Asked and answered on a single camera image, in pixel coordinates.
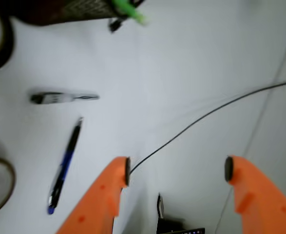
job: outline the black basket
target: black basket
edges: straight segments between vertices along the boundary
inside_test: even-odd
[[[112,0],[8,0],[11,15],[34,25],[49,25],[81,20],[118,18],[127,16],[116,8]],[[144,0],[131,0],[138,7]]]

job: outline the black rubber tip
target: black rubber tip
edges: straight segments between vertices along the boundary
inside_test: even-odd
[[[229,182],[232,179],[232,174],[234,171],[234,160],[232,157],[228,156],[225,161],[225,180]]]
[[[127,186],[130,184],[130,172],[131,172],[131,160],[128,157],[125,162],[125,184]]]

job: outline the pen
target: pen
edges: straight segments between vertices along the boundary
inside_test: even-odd
[[[69,141],[69,144],[68,144],[66,152],[65,152],[63,162],[60,165],[60,168],[59,168],[59,171],[57,174],[57,178],[56,178],[56,182],[53,186],[52,192],[50,193],[49,207],[48,207],[48,213],[50,215],[54,213],[54,209],[57,206],[59,196],[61,193],[61,188],[63,187],[63,183],[65,181],[65,177],[66,177],[66,174],[68,172],[70,161],[71,161],[71,158],[74,154],[76,143],[78,141],[82,121],[83,121],[83,118],[81,117],[79,119],[78,123],[76,124],[75,128],[74,128],[74,131],[72,133],[71,139]]]

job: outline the black cable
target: black cable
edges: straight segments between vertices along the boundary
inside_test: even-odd
[[[215,109],[213,109],[212,111],[206,113],[205,115],[201,116],[199,119],[197,119],[196,121],[194,121],[193,123],[191,123],[190,125],[188,125],[186,128],[184,128],[181,132],[179,132],[177,135],[175,135],[171,140],[169,140],[167,143],[165,143],[164,145],[162,145],[160,148],[158,148],[157,150],[155,150],[154,152],[152,152],[150,155],[148,155],[147,157],[145,157],[143,160],[141,160],[131,171],[130,171],[130,174],[132,174],[136,168],[138,168],[143,162],[145,162],[148,158],[150,158],[151,156],[153,156],[155,153],[157,153],[159,150],[163,149],[164,147],[166,147],[167,145],[169,145],[172,141],[174,141],[175,139],[177,139],[180,135],[182,135],[186,130],[188,130],[191,126],[193,126],[194,124],[198,123],[199,121],[201,121],[202,119],[204,119],[205,117],[211,115],[212,113],[222,109],[223,107],[226,107],[236,101],[239,101],[243,98],[246,98],[250,95],[253,95],[253,94],[256,94],[256,93],[259,93],[259,92],[262,92],[262,91],[265,91],[265,90],[269,90],[269,89],[274,89],[274,88],[277,88],[277,87],[280,87],[280,86],[285,86],[286,85],[286,82],[282,82],[280,84],[274,84],[274,85],[271,85],[271,86],[268,86],[268,87],[265,87],[265,88],[261,88],[261,89],[257,89],[255,91],[252,91],[250,93],[247,93],[247,94],[244,94],[240,97],[237,97],[235,98],[234,100],[232,101],[229,101]]]

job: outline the black object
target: black object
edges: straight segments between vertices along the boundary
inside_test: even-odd
[[[0,5],[0,24],[2,26],[2,39],[0,43],[0,68],[9,60],[14,48],[14,34],[9,17]]]
[[[172,141],[174,141],[175,139],[177,139],[180,135],[182,135],[185,131],[187,131],[190,127],[192,127],[193,125],[195,125],[196,123],[198,123],[199,121],[203,120],[205,117],[208,117],[209,115],[213,114],[214,112],[222,109],[223,107],[226,107],[234,102],[237,102],[243,98],[246,98],[246,97],[249,97],[253,94],[257,94],[259,92],[262,92],[262,91],[265,91],[265,90],[270,90],[270,89],[274,89],[274,88],[278,88],[278,87],[281,87],[281,86],[285,86],[286,85],[286,81],[285,82],[282,82],[282,83],[279,83],[279,84],[274,84],[274,85],[270,85],[268,87],[264,87],[264,88],[261,88],[261,89],[257,89],[257,90],[254,90],[250,93],[247,93],[247,94],[243,94],[241,95],[240,97],[237,97],[235,98],[234,100],[232,101],[229,101],[215,109],[213,109],[212,111],[206,113],[205,115],[201,116],[200,118],[198,118],[197,120],[195,120],[194,122],[192,122],[191,124],[189,124],[186,128],[184,128],[181,132],[179,132],[177,135],[175,135],[171,140],[169,140],[167,143],[165,143],[164,145],[162,145],[161,147],[159,147],[157,150],[155,150],[154,152],[152,152],[150,155],[148,155],[147,157],[145,157],[143,160],[141,160],[132,170],[131,170],[131,173],[133,173],[140,165],[142,165],[143,162],[145,162],[148,158],[150,158],[151,156],[153,156],[155,153],[157,153],[158,151],[162,150],[164,147],[166,147],[167,145],[169,145]]]
[[[158,224],[157,234],[176,233],[176,234],[204,234],[205,229],[191,229],[185,230],[183,227],[183,220],[177,218],[168,218],[164,215],[163,198],[159,194],[157,199],[157,211],[158,211]]]
[[[177,231],[177,232],[170,232],[166,234],[205,234],[206,229],[205,228],[198,228],[198,229],[190,229],[190,230],[184,230],[184,231]]]
[[[10,15],[34,25],[109,19],[111,32],[116,31],[128,16],[123,14],[113,0],[0,0],[10,6]],[[130,0],[138,7],[144,0]]]
[[[53,186],[52,192],[49,197],[49,207],[48,207],[48,213],[51,215],[54,213],[54,209],[57,207],[59,196],[61,193],[61,189],[63,186],[63,183],[66,178],[66,174],[69,169],[70,161],[73,156],[76,143],[78,141],[81,125],[82,125],[83,118],[80,118],[77,125],[74,128],[74,131],[72,133],[71,139],[69,141],[68,147],[65,152],[65,156],[63,159],[63,162],[60,166],[60,170],[56,179],[56,183]]]
[[[232,174],[234,170],[234,160],[232,157],[228,156],[225,161],[225,180],[229,182],[232,179]]]

